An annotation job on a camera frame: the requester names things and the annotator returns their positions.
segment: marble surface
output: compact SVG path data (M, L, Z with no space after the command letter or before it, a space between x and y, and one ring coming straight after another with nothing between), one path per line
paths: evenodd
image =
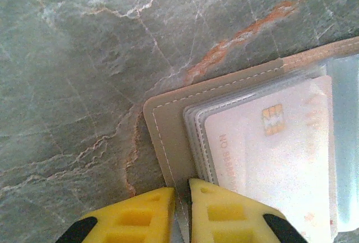
M358 2L0 0L0 242L164 186L144 101L356 36Z

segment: stitching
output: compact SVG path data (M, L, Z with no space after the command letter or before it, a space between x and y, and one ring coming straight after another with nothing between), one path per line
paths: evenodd
M359 41L354 42L354 43L349 43L349 44L341 45L341 46L339 47L339 49L345 48L345 47L350 47L350 46L357 45L357 44L359 44ZM233 85L233 84L235 84L235 83L238 83L238 82L241 82L241 81L244 81L244 80L247 80L247 79L252 79L252 78L255 78L255 77L257 77L257 76L260 76L260 75L263 75L263 74L265 74L265 73L268 73L268 72L278 71L278 70L280 70L281 68L284 68L284 67L286 67L286 66L288 66L288 65L292 65L292 64L294 64L294 63L296 63L296 62L303 61L303 60L305 60L305 59L310 59L310 58L313 58L313 57L316 57L316 56L319 56L319 55L323 55L324 53L329 53L330 51L331 51L331 50L327 49L327 50L325 50L324 52L318 52L318 53L315 53L315 54L310 55L310 56L302 57L302 58L300 58L300 59L293 60L293 61L290 61L290 62L288 62L288 63L285 63L284 65L282 65L282 66L280 66L280 67L278 67L278 68L269 69L269 70L267 70L267 71L264 71L264 72L261 72L261 73L258 73L258 74L252 75L252 76L248 76L248 77L246 77L246 78L244 78L244 79L239 79L239 80L236 80L236 81L233 81L233 82L230 82L230 83L227 83L227 84L218 86L218 87L216 87L216 88L211 88L211 89L209 89L209 90L204 90L204 91L198 92L198 93L196 93L196 94L191 94L191 95L189 95L189 96L187 96L187 97L183 97L183 98L181 98L181 99L176 99L176 100L173 100L173 101L171 101L171 102L167 102L167 103L164 103L164 104L160 104L160 105L158 105L158 106L156 106L156 107L154 107L154 108L152 109L152 116L153 116L153 119L154 119L154 122L155 122L155 125L156 125L156 129L157 129L157 133L158 133L158 138L159 138L159 140L160 140L160 142L161 142L161 146L162 146L162 149L163 149L163 152L164 152L164 156L165 156L165 158L166 158L166 162L167 162L167 165L168 165L168 168L169 168L169 173L171 174L171 178L172 178L172 181L173 181L173 183L174 183L174 188L176 189L176 193L177 193L177 195L178 195L178 197L179 197L179 203L181 204L182 212L183 212L183 215L185 216L185 220L186 220L187 227L189 227L189 225L188 225L188 220L187 220L187 218L186 218L185 209L183 208L183 204L182 204L182 199L180 198L180 194L179 194L179 192L178 192L177 185L176 185L176 182L175 182L175 180L174 180L171 167L170 167L170 165L169 165L169 161L168 161L168 158L167 158L167 152L166 152L166 150L165 150L165 147L164 147L164 144L163 144L163 141L162 141L162 138L161 138L161 134L160 134L160 132L159 132L159 128L158 128L158 125L157 125L157 120L156 120L156 117L155 117L155 114L154 114L155 109L156 109L156 108L159 108L159 107L167 106L167 105L172 104L172 103L175 103L175 102L177 102L177 101L182 101L182 100L185 100L185 99L188 99L188 98L192 98L192 97L197 96L197 95L200 95L200 94L204 94L204 93L206 93L206 92L208 92L208 91L217 90L217 89L220 89L220 88L223 88L223 87L227 87L227 86Z
M164 144L163 144L163 141L162 141L162 138L161 138L161 134L160 134L159 129L158 129L157 120L156 120L156 117L155 117L155 114L154 114L154 109L152 110L152 116L153 116L153 119L155 120L158 137L159 137L159 140L161 141L161 145L162 145L162 149L163 149L163 152L164 152L164 156L165 156L165 158L166 158L166 162L167 162L167 165L168 165L168 168L169 168L169 173L171 174L171 178L172 178L172 181L173 181L173 183L174 183L174 188L176 189L176 193L177 193L177 195L178 195L178 197L179 197L179 203L180 203L180 205L181 205L183 215L185 216L185 220L186 220L187 227L189 227L189 225L188 225L188 219L186 218L186 214L185 214L185 209L183 208L183 204L182 204L182 199L181 199L180 194L179 194L179 192L178 192L177 184L176 184L176 182L175 182L175 180L174 180L173 173L172 173L172 170L171 170L171 166L169 165L169 162L168 162L166 149L164 148Z

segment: gray marble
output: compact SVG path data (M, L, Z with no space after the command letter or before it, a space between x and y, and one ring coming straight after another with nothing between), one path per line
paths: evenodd
M164 186L144 101L356 36L358 1L0 0L0 242Z

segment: yellow plastic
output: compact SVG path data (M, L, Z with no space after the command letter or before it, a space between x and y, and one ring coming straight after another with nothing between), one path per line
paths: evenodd
M267 205L203 180L191 179L192 243L280 243L263 214Z
M170 243L174 189L161 188L90 212L98 222L82 243Z

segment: white card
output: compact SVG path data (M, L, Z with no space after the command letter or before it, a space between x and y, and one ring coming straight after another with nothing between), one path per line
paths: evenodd
M308 242L330 242L329 76L205 120L220 186L278 208Z

